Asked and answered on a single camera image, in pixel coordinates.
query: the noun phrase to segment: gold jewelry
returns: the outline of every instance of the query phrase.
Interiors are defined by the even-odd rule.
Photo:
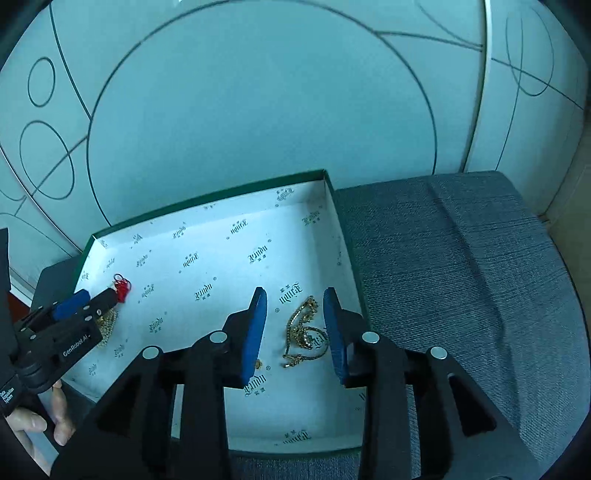
[[[300,321],[294,326],[293,323],[295,319],[305,309],[308,309],[308,311],[302,315]],[[283,368],[294,367],[302,363],[304,360],[317,360],[329,349],[329,338],[322,330],[315,327],[303,326],[304,323],[310,323],[312,321],[316,312],[318,312],[318,303],[315,301],[314,297],[310,295],[304,300],[304,303],[298,307],[298,309],[287,321],[287,331],[285,333],[285,354],[283,355],[283,358],[288,360],[289,363],[283,365]],[[292,342],[294,342],[300,348],[304,348],[306,350],[312,350],[314,348],[312,345],[312,337],[308,334],[308,332],[316,332],[323,338],[324,348],[322,352],[314,356],[305,356],[300,353],[290,355],[290,345]]]
[[[97,345],[98,347],[103,347],[109,342],[117,317],[119,317],[119,312],[112,308],[96,321],[100,334],[103,336],[103,339]]]

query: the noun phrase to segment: gray upholstered seat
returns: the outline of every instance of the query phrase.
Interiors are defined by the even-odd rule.
[[[420,177],[338,190],[335,204],[373,329],[408,349],[445,346],[549,468],[589,412],[589,348],[564,264],[511,183],[497,172]],[[358,461],[235,468],[356,478]]]

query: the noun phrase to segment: dark curved line pattern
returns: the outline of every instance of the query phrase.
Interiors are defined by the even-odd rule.
[[[431,20],[431,22],[433,22],[434,24],[436,24],[439,28],[441,28],[445,33],[447,33],[448,35],[451,35],[453,38],[455,38],[456,40],[461,41],[462,43],[465,43],[467,45],[472,45],[473,47],[480,47],[482,48],[482,43],[475,43],[473,41],[470,40],[466,40],[465,38],[462,38],[460,35],[456,35],[454,32],[452,32],[451,30],[449,30],[448,28],[446,28],[445,26],[443,26],[441,23],[439,23],[429,12],[427,12],[423,6],[419,3],[416,2],[417,7],[419,7],[420,11],[423,12],[423,14],[429,19]]]
[[[72,84],[72,87],[74,88],[74,91],[76,92],[76,96],[78,97],[78,100],[80,101],[80,104],[82,105],[82,108],[86,112],[86,116],[90,119],[90,113],[88,113],[88,108],[86,108],[86,105],[84,104],[84,101],[82,100],[82,97],[80,96],[80,92],[78,91],[78,88],[76,88],[76,84],[74,83],[74,79],[72,78],[72,74],[70,73],[70,69],[68,68],[68,64],[66,63],[66,59],[64,58],[64,53],[61,50],[60,40],[57,38],[56,23],[53,20],[53,9],[51,7],[51,4],[49,4],[49,15],[51,17],[51,26],[53,27],[53,36],[56,38],[57,49],[60,52],[61,61],[64,64],[64,68],[66,69],[66,73],[68,74],[68,78],[70,79],[70,83]]]
[[[49,94],[49,98],[43,103],[37,103],[37,102],[35,102],[35,100],[33,100],[33,97],[31,96],[31,73],[33,73],[35,65],[37,65],[42,60],[49,62],[49,65],[51,66],[51,72],[53,73],[53,84],[51,85],[51,93]],[[33,64],[33,66],[31,67],[31,70],[29,70],[29,77],[27,79],[27,93],[29,94],[29,100],[36,107],[42,108],[49,103],[49,100],[51,100],[51,97],[53,96],[53,90],[55,90],[55,89],[56,89],[56,68],[54,67],[53,62],[51,61],[50,58],[41,57]]]
[[[499,59],[496,59],[496,58],[491,58],[491,60],[492,60],[492,61],[495,61],[495,62],[497,62],[497,63],[499,63],[499,64],[501,64],[501,65],[504,65],[504,66],[506,66],[506,67],[509,67],[510,69],[513,69],[513,70],[515,70],[515,71],[517,71],[517,72],[520,72],[520,73],[522,73],[523,75],[527,75],[528,77],[531,77],[531,78],[533,78],[533,79],[535,79],[535,80],[537,80],[537,81],[539,81],[539,82],[541,82],[541,83],[543,83],[543,84],[547,85],[549,89],[551,89],[551,90],[554,90],[556,93],[559,93],[559,94],[561,94],[561,95],[562,95],[564,98],[566,98],[566,99],[567,99],[567,100],[569,100],[570,102],[573,102],[573,104],[574,104],[576,107],[580,108],[581,110],[585,110],[585,108],[584,108],[584,107],[580,106],[580,105],[579,105],[577,102],[575,102],[575,101],[574,101],[574,100],[573,100],[571,97],[569,97],[567,94],[565,94],[565,93],[561,92],[561,91],[560,91],[560,90],[558,90],[556,87],[553,87],[552,85],[550,85],[549,83],[547,83],[547,82],[543,81],[541,78],[539,78],[539,77],[537,77],[537,76],[533,75],[532,73],[526,72],[525,70],[523,70],[523,69],[520,69],[519,67],[516,67],[515,65],[512,65],[511,63],[507,63],[507,62],[506,62],[506,61],[504,61],[504,60],[499,60]]]
[[[456,47],[467,48],[468,50],[474,50],[474,51],[480,51],[480,52],[482,51],[482,47],[468,45],[468,44],[453,41],[453,40],[447,40],[446,38],[430,37],[429,35],[421,35],[421,34],[417,34],[417,33],[399,32],[399,31],[377,31],[376,33],[378,35],[386,35],[386,36],[391,35],[392,37],[421,38],[423,40],[431,40],[431,41],[436,41],[436,42],[440,42],[440,43],[447,43],[450,45],[455,45]]]
[[[20,197],[19,199],[14,199],[12,197],[9,197],[8,195],[6,195],[6,193],[4,193],[2,190],[0,190],[0,193],[2,193],[2,195],[4,195],[8,200],[12,201],[12,202],[20,202],[21,200],[25,199],[25,196],[23,195],[22,197]]]
[[[14,212],[14,215],[18,215],[18,212],[20,212],[20,211],[21,211],[21,208],[22,208],[22,206],[23,206],[23,205],[25,205],[25,202],[26,202],[26,201],[27,201],[26,199],[23,199],[23,200],[22,200],[21,204],[20,204],[20,205],[18,206],[18,208],[17,208],[17,211],[16,211],[16,212]]]
[[[57,168],[57,166],[64,160],[64,158],[62,158],[62,160],[59,161],[58,165],[56,165],[55,167],[53,167],[53,169],[50,170],[50,172],[45,176],[45,178],[43,178],[43,180],[41,181],[41,183],[39,185],[35,185],[35,182],[29,176],[29,174],[27,172],[27,169],[25,168],[25,164],[22,161],[22,137],[25,134],[25,132],[27,131],[27,128],[29,128],[33,124],[45,125],[46,127],[50,128],[55,133],[55,135],[57,136],[57,138],[60,140],[61,144],[64,147],[64,150],[66,150],[66,155],[65,155],[64,158],[67,157],[70,160],[70,167],[72,168],[72,185],[70,186],[70,190],[68,191],[68,193],[66,193],[63,197],[52,197],[51,195],[48,195],[47,193],[44,193],[43,191],[41,191],[41,185],[43,184],[43,182],[45,182],[47,180],[47,178],[49,177],[49,175],[55,171],[55,169]],[[81,141],[78,142],[76,144],[76,146],[80,145],[81,143],[82,143]],[[47,197],[49,199],[52,199],[52,200],[65,200],[66,198],[68,198],[70,196],[70,194],[74,190],[74,184],[76,182],[76,173],[74,172],[74,162],[72,162],[72,157],[70,155],[71,153],[72,152],[70,152],[68,150],[68,147],[66,146],[66,143],[64,142],[64,139],[61,137],[61,135],[59,133],[57,133],[56,129],[53,128],[47,122],[44,122],[43,120],[32,120],[28,124],[25,125],[25,128],[22,129],[21,138],[18,141],[18,156],[21,159],[22,170],[25,172],[25,175],[27,176],[27,178],[29,179],[29,181],[31,182],[31,184],[35,187],[35,191],[33,193],[31,193],[31,196],[33,196],[36,192],[39,192],[43,196],[45,196],[45,197]]]
[[[509,19],[505,22],[505,32],[509,26]],[[521,60],[519,61],[519,68],[523,68],[523,18],[521,18]],[[501,163],[501,159],[503,158],[503,153],[505,152],[505,147],[507,146],[507,140],[509,140],[509,133],[511,132],[511,127],[513,125],[513,119],[515,118],[515,109],[517,108],[517,99],[519,98],[519,84],[521,83],[521,75],[519,73],[519,81],[517,82],[517,91],[515,92],[515,103],[513,104],[513,113],[511,114],[511,120],[509,121],[509,128],[507,129],[507,135],[505,136],[505,142],[503,143],[503,149],[501,150],[501,155],[499,155],[499,161],[496,163],[495,171],[499,168]]]
[[[66,252],[62,247],[60,247],[53,239],[49,238],[46,234],[44,234],[43,232],[41,232],[37,227],[31,225],[29,222],[27,222],[26,220],[23,220],[22,218],[17,217],[16,215],[13,215],[11,213],[5,213],[5,212],[0,212],[0,216],[1,215],[8,215],[9,217],[15,218],[17,220],[20,220],[22,223],[26,223],[29,227],[35,229],[37,232],[39,232],[40,234],[42,234],[45,238],[47,238],[52,244],[54,244],[57,248],[59,248],[62,252],[64,252],[68,257],[72,258],[72,255],[70,255],[68,252]]]
[[[86,136],[85,136],[85,137],[82,137],[80,140],[78,140],[78,142],[76,142],[76,144],[75,144],[75,145],[74,145],[74,146],[73,146],[71,149],[69,149],[69,150],[68,150],[68,152],[66,153],[66,155],[64,155],[64,156],[63,156],[63,157],[60,159],[60,161],[59,161],[58,163],[56,163],[56,165],[55,165],[55,166],[54,166],[54,167],[53,167],[53,168],[52,168],[52,169],[49,171],[49,173],[48,173],[47,175],[45,175],[45,177],[43,177],[43,180],[41,181],[41,183],[39,183],[39,186],[38,186],[38,187],[36,187],[36,188],[35,188],[35,190],[33,190],[33,193],[31,193],[31,196],[33,196],[33,195],[35,195],[35,194],[37,193],[37,191],[38,191],[38,190],[41,188],[41,186],[42,186],[42,185],[45,183],[45,181],[46,181],[46,180],[49,178],[49,176],[50,176],[50,175],[51,175],[53,172],[55,172],[56,168],[57,168],[57,167],[59,167],[59,166],[62,164],[62,162],[63,162],[63,161],[66,159],[66,158],[68,158],[68,157],[69,157],[69,156],[72,154],[72,152],[73,152],[75,149],[77,149],[77,148],[78,148],[80,145],[82,145],[82,142],[83,142],[84,140],[86,140],[86,138],[87,138]],[[70,191],[68,192],[68,195],[67,195],[67,196],[70,196],[70,193],[72,193],[72,190],[73,190],[73,189],[74,189],[74,182],[72,182],[72,188],[71,188],[71,189],[70,189]]]
[[[90,183],[90,189],[92,191],[92,194],[95,198],[95,202],[96,205],[98,206],[102,216],[105,218],[105,221],[109,224],[109,226],[112,226],[111,223],[109,222],[109,219],[106,217],[105,212],[103,211],[102,207],[100,206],[100,202],[99,199],[96,196],[96,192],[95,192],[95,187],[92,183],[92,176],[90,175],[90,159],[89,159],[89,145],[90,145],[90,130],[92,128],[92,122],[94,120],[95,117],[95,113],[96,113],[96,109],[99,105],[100,99],[102,98],[107,85],[111,82],[111,79],[114,77],[115,73],[117,73],[117,70],[119,70],[119,68],[123,65],[123,63],[130,57],[130,55],[135,52],[135,50],[138,49],[138,47],[143,44],[145,41],[147,41],[149,38],[153,37],[154,35],[156,35],[156,33],[160,32],[161,30],[163,30],[164,28],[168,27],[169,25],[177,22],[178,20],[181,20],[182,18],[188,17],[189,15],[193,15],[197,12],[200,12],[202,10],[206,10],[209,8],[213,8],[213,7],[219,7],[221,5],[228,5],[228,4],[238,4],[238,3],[243,3],[243,2],[249,2],[249,1],[255,1],[255,0],[217,0],[215,2],[211,2],[209,4],[206,5],[200,5],[199,7],[195,7],[192,8],[191,10],[187,10],[186,12],[183,12],[179,15],[177,15],[176,17],[173,17],[169,20],[167,20],[166,22],[164,22],[163,24],[159,25],[157,28],[155,28],[154,30],[152,30],[150,33],[148,33],[144,38],[142,38],[139,42],[137,42],[133,47],[131,47],[127,53],[121,58],[121,60],[117,63],[117,65],[115,66],[115,68],[112,70],[112,72],[110,73],[110,75],[107,77],[107,80],[105,81],[105,83],[103,84],[102,88],[100,89],[99,95],[96,98],[96,102],[95,105],[92,109],[92,114],[90,115],[90,122],[88,124],[88,133],[87,133],[87,138],[88,141],[86,142],[86,171],[88,173],[88,181]],[[329,7],[327,5],[322,5],[322,4],[318,4],[315,3],[313,1],[310,0],[278,0],[278,1],[285,1],[285,2],[290,2],[290,3],[295,3],[295,4],[301,4],[301,5],[307,5],[309,7],[316,7],[316,8],[320,8],[322,10],[325,10],[327,12],[330,12],[332,14],[335,14],[339,17],[345,18],[349,21],[352,21],[354,24],[356,24],[357,26],[363,28],[364,30],[366,30],[367,32],[371,33],[374,37],[376,37],[377,39],[379,39],[385,46],[386,48],[388,48],[389,50],[391,50],[399,59],[400,61],[404,64],[404,66],[408,69],[408,71],[410,72],[410,74],[413,76],[414,80],[417,82],[419,89],[421,90],[421,93],[423,94],[423,97],[425,99],[425,103],[427,104],[427,109],[429,110],[429,115],[431,116],[431,123],[433,125],[433,140],[434,140],[434,159],[433,159],[433,169],[432,169],[432,174],[435,174],[435,168],[437,166],[437,127],[435,125],[435,116],[433,115],[433,108],[431,107],[431,102],[428,99],[427,93],[425,92],[425,89],[423,88],[423,85],[421,84],[421,82],[419,81],[416,73],[414,72],[414,70],[412,69],[412,67],[408,64],[408,62],[406,61],[406,59],[398,52],[398,50],[396,48],[394,48],[394,46],[390,45],[390,43],[384,39],[379,32],[377,32],[376,30],[372,29],[371,27],[369,27],[368,25],[364,24],[363,22],[361,22],[360,20],[357,20],[354,17],[351,17],[350,15],[347,15],[339,10],[336,10],[332,7]]]
[[[577,83],[576,83],[576,87],[577,88],[579,87],[579,72],[577,72]],[[573,125],[574,112],[575,112],[575,110],[573,108],[573,111],[570,114],[570,122],[569,122],[568,132],[570,132],[570,127]],[[569,138],[569,134],[567,133],[566,136],[564,137],[563,145],[566,143],[566,141],[567,141],[568,138]],[[574,162],[574,156],[573,156],[573,158],[571,159],[571,161],[569,163],[569,169],[570,169],[571,165],[573,164],[573,162]],[[560,182],[560,185],[558,186],[558,189],[554,192],[554,195],[552,196],[552,200],[550,200],[550,203],[548,204],[548,207],[546,208],[546,210],[544,211],[544,213],[542,215],[546,215],[548,213],[548,210],[550,209],[550,205],[552,205],[552,203],[556,200],[556,197],[558,196],[558,193],[559,193],[560,189],[562,188],[562,185],[564,185],[564,181],[566,180],[566,177],[567,176],[565,175],[562,178],[562,181]]]
[[[6,159],[6,161],[8,162],[8,156],[6,155],[6,152],[2,148],[2,145],[1,144],[0,144],[0,151],[2,152],[2,155],[4,155],[4,159]],[[11,200],[13,202],[20,202],[21,200],[24,200],[25,199],[25,195],[23,195],[19,199],[14,199],[14,198],[9,197],[8,195],[6,195],[6,193],[4,193],[2,190],[0,190],[0,193],[2,193],[2,195],[4,195],[8,200]]]
[[[16,177],[17,182],[20,184],[21,188],[23,189],[23,191],[25,191],[25,196],[27,196],[27,198],[35,205],[35,207],[37,207],[37,209],[43,214],[43,216],[47,219],[47,221],[49,223],[51,223],[53,225],[53,228],[55,228],[58,232],[60,232],[60,234],[70,242],[70,244],[74,247],[74,249],[78,250],[80,253],[82,253],[82,250],[80,250],[80,248],[78,248],[76,246],[76,244],[70,239],[70,237],[68,237],[57,225],[56,223],[49,217],[49,215],[45,212],[45,210],[43,210],[43,208],[41,207],[41,205],[39,205],[35,199],[31,196],[31,194],[29,193],[29,191],[27,190],[27,188],[25,187],[25,184],[22,182],[22,180],[20,179],[20,177],[17,175],[17,172],[14,170],[14,167],[12,166],[12,164],[10,163],[10,160],[8,159],[8,156],[6,155],[6,152],[4,151],[4,149],[2,148],[2,144],[0,143],[0,150],[2,151],[4,158],[6,159],[6,163],[8,164],[8,167],[10,168],[10,170],[12,171],[13,175]],[[22,208],[22,206],[24,205],[26,199],[22,200],[22,203],[19,205],[17,212]]]
[[[542,91],[538,92],[538,93],[530,93],[527,90],[525,90],[520,84],[519,82],[517,82],[517,76],[515,75],[515,70],[512,68],[511,69],[511,74],[513,75],[513,78],[515,80],[515,83],[517,83],[519,85],[519,88],[521,89],[521,91],[530,96],[530,97],[537,97],[538,95],[542,95],[542,93],[544,93],[546,91],[546,89],[548,88],[548,86],[550,85],[550,82],[552,81],[552,77],[554,76],[554,63],[555,63],[555,59],[554,59],[554,44],[552,43],[552,37],[550,36],[550,32],[548,31],[548,27],[546,27],[546,24],[544,22],[544,20],[542,19],[542,17],[540,16],[540,14],[534,9],[531,8],[534,13],[538,16],[538,18],[540,19],[540,21],[542,22],[542,25],[544,26],[544,29],[546,30],[546,34],[548,35],[548,40],[550,40],[550,49],[552,50],[552,69],[550,70],[550,78],[548,79],[547,82],[542,82],[545,86],[542,89]],[[507,21],[505,23],[505,47],[506,47],[506,51],[507,51],[507,59],[509,60],[509,64],[511,64],[511,54],[509,53],[509,38],[508,38],[508,29],[506,27],[506,24],[508,23],[509,19],[507,18]],[[524,49],[524,45],[523,45],[523,40],[521,41],[521,50]]]

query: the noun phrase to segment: human hand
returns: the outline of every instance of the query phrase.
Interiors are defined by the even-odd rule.
[[[76,429],[67,414],[66,396],[61,390],[61,380],[58,380],[51,389],[50,410],[49,415],[56,424],[53,436],[58,445],[65,445]],[[45,419],[26,408],[15,408],[15,410],[7,417],[6,421],[27,453],[35,460],[37,465],[49,475],[51,469],[50,465],[39,450],[33,445],[33,442],[27,435],[27,432],[44,432],[47,429],[47,422]]]

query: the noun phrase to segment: gold chain necklace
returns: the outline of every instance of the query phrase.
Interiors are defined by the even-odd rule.
[[[308,309],[308,311],[304,312],[300,321],[294,326],[293,324],[295,319],[305,309]],[[312,321],[316,312],[318,312],[318,303],[315,301],[314,297],[310,295],[304,300],[304,303],[298,307],[298,309],[287,321],[287,331],[285,333],[285,354],[283,355],[283,358],[285,358],[288,363],[283,365],[283,368],[294,367],[302,363],[304,360],[317,360],[328,350],[329,338],[322,330],[315,327],[303,326],[304,323],[310,323]],[[314,356],[305,356],[300,353],[290,355],[290,345],[292,342],[294,342],[300,348],[304,348],[306,350],[312,350],[314,348],[312,345],[312,338],[308,332],[316,332],[323,338],[324,348],[322,349],[322,352]]]

